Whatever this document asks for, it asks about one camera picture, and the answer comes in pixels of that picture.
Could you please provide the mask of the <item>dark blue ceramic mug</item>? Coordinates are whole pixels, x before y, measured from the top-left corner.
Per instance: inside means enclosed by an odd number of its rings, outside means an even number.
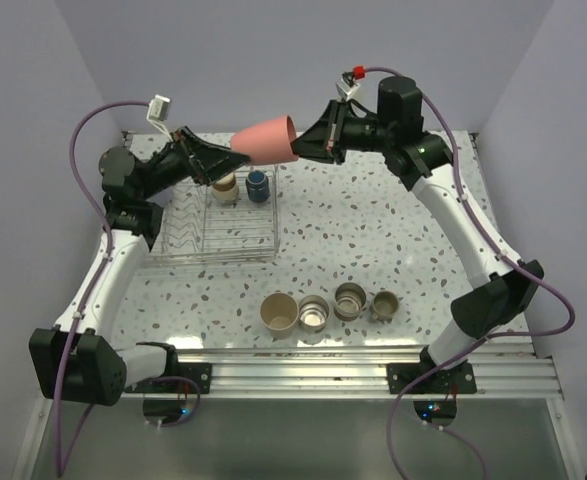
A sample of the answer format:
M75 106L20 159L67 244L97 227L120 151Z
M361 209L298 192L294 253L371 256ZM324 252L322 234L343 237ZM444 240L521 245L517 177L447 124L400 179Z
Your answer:
M268 176L261 170L250 171L245 180L248 198L253 203L264 203L270 197Z

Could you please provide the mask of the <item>pink plastic cup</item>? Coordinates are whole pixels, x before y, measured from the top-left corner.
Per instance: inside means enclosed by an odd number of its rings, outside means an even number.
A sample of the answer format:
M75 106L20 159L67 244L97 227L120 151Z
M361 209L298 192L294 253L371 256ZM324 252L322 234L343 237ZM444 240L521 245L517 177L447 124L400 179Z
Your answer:
M297 138L292 119L280 116L246 128L231 137L230 148L247 155L252 165L275 165L298 160L292 142Z

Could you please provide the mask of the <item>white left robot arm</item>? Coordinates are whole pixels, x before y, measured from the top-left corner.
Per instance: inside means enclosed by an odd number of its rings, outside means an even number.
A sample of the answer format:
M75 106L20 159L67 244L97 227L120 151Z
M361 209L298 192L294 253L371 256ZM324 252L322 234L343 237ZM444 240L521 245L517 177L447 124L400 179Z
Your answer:
M174 347L141 342L117 351L108 341L128 286L160 233L163 209L151 199L187 179L209 186L249 162L249 156L204 141L186 127L147 162L121 146L101 156L106 227L96 256L53 327L36 329L29 340L46 398L112 406L139 382L162 393L178 386Z

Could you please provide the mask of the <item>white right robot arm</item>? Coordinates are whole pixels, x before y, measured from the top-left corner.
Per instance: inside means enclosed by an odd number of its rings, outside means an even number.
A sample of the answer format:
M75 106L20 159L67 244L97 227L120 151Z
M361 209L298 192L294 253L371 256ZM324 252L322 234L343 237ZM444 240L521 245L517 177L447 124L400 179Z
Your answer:
M418 379L441 392L471 346L510 323L529 306L544 271L522 261L482 214L470 215L476 201L461 179L451 141L424 128L423 94L416 82L392 74L378 83L377 107L356 110L362 74L351 71L337 83L338 99L291 143L300 157L342 164L349 151L379 153L387 169L431 213L462 262L471 291L455 299L452 319L421 355Z

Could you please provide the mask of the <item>steel cup front right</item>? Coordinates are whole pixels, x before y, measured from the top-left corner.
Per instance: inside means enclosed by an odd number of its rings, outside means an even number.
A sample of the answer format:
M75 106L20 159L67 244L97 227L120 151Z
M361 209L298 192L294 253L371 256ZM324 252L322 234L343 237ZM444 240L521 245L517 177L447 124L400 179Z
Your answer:
M366 293L360 285L352 282L343 283L334 294L335 314L343 321L353 321L363 311L366 300Z

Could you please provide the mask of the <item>steel cup front left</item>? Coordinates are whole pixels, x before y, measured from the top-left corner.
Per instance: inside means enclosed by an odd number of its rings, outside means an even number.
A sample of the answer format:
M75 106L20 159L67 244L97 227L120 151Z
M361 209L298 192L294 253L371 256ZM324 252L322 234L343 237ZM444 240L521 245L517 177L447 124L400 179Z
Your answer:
M320 333L327 325L330 306L327 301L317 295L304 297L298 305L298 323L309 333Z

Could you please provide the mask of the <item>beige plastic cup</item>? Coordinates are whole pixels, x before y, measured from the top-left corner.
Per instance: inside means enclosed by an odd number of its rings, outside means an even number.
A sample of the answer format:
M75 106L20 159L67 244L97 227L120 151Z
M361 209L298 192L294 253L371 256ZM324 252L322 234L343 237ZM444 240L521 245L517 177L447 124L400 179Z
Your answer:
M290 337L298 323L299 308L295 299L282 292L266 297L260 306L260 318L271 337L283 340Z

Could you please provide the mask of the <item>small olive handled cup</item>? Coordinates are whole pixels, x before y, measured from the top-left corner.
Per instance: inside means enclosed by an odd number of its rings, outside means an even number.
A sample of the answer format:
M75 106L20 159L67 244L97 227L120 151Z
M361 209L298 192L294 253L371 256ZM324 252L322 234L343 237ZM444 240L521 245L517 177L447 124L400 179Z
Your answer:
M397 314L400 307L397 296L389 291L380 291L372 299L370 318L372 322L388 322Z

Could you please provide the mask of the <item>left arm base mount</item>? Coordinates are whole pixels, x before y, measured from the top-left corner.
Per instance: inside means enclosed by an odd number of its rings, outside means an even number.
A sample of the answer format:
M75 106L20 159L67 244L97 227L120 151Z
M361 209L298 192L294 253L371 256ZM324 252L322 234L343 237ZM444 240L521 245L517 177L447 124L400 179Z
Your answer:
M213 365L209 362L180 362L171 376L180 376L193 381L202 395L210 393ZM195 388L182 381L144 380L127 387L125 393L136 394L194 394Z

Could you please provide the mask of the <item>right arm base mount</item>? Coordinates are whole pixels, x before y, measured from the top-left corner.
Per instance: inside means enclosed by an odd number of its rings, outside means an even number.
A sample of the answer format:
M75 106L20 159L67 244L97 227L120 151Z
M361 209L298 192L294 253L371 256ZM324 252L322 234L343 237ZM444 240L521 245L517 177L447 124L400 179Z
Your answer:
M468 361L450 368L437 370L427 376L434 366L427 361L417 363L389 363L386 379L391 394L445 395L476 394L478 387L472 365Z

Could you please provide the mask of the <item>aluminium rail table edge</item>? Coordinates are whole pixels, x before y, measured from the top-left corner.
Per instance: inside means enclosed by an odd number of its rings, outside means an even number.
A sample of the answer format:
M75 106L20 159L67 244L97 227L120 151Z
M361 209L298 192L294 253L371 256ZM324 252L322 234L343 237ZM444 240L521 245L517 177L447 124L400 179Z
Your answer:
M213 365L210 393L219 399L386 399L386 365L417 363L422 348L412 346L307 347L275 349L182 349L180 362ZM535 357L528 344L498 343L478 349L472 365L477 399L555 399L562 395L554 364ZM180 381L163 376L148 380ZM161 398L170 394L136 394ZM436 399L445 395L413 395Z

